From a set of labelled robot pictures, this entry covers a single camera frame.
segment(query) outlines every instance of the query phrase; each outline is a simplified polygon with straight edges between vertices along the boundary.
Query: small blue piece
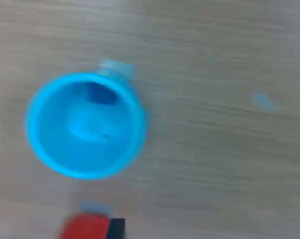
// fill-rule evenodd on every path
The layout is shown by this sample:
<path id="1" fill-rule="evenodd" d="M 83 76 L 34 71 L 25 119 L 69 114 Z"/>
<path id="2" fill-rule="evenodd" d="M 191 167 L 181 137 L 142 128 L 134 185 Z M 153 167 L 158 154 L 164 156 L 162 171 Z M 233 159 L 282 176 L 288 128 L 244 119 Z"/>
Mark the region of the small blue piece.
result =
<path id="1" fill-rule="evenodd" d="M 252 94 L 252 100 L 260 107 L 267 109 L 267 110 L 273 110 L 276 108 L 276 104 L 271 101 L 268 96 L 265 93 L 253 93 Z"/>

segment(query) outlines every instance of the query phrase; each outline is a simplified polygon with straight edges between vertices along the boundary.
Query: red object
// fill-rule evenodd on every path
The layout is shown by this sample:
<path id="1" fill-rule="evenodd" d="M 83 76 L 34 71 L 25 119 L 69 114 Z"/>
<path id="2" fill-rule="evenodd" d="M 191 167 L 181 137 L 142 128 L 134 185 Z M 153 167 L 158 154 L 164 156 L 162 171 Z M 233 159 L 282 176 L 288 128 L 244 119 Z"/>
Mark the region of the red object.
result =
<path id="1" fill-rule="evenodd" d="M 98 214 L 79 214 L 62 229 L 59 239 L 106 239 L 110 218 Z"/>

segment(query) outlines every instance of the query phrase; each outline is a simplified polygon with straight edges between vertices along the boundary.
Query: blue plastic cup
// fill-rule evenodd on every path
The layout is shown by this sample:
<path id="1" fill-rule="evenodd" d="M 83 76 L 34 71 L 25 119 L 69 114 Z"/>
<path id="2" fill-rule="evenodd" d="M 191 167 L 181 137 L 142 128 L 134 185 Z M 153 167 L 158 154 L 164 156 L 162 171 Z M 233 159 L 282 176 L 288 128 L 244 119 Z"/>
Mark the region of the blue plastic cup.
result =
<path id="1" fill-rule="evenodd" d="M 44 85 L 29 103 L 25 134 L 39 159 L 75 178 L 122 171 L 140 152 L 145 111 L 132 85 L 131 65 L 104 60 L 98 73 L 74 73 Z"/>

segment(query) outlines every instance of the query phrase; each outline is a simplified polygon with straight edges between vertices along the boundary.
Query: cup rim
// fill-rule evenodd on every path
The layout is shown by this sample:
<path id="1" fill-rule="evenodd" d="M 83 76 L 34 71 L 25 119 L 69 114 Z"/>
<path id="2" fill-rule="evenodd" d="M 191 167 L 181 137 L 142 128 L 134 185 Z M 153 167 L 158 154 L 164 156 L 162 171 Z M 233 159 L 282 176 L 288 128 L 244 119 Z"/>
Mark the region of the cup rim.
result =
<path id="1" fill-rule="evenodd" d="M 130 109 L 133 119 L 133 136 L 127 150 L 113 164 L 103 169 L 88 172 L 69 169 L 66 166 L 56 162 L 53 157 L 46 152 L 36 134 L 36 119 L 40 112 L 40 108 L 45 101 L 59 89 L 69 84 L 80 82 L 94 82 L 103 85 L 120 95 Z M 131 87 L 126 86 L 127 85 L 124 84 L 118 84 L 116 81 L 112 81 L 106 76 L 90 72 L 79 72 L 63 75 L 42 86 L 30 100 L 24 121 L 26 139 L 35 155 L 53 170 L 66 176 L 79 179 L 102 179 L 123 171 L 130 163 L 134 161 L 140 152 L 145 143 L 147 133 L 145 111 L 139 103 L 136 95 L 133 93 Z"/>

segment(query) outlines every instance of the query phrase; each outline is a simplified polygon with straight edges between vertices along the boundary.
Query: wooden table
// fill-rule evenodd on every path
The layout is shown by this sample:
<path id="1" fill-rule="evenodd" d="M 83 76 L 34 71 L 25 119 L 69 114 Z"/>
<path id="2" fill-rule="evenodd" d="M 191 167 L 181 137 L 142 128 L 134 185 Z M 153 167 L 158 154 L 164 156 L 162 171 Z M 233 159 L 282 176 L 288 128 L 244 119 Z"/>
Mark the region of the wooden table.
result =
<path id="1" fill-rule="evenodd" d="M 112 179 L 67 178 L 25 107 L 105 57 L 136 65 L 148 142 Z M 300 239 L 300 0 L 0 0 L 0 239 L 54 238 L 81 200 L 129 239 Z"/>

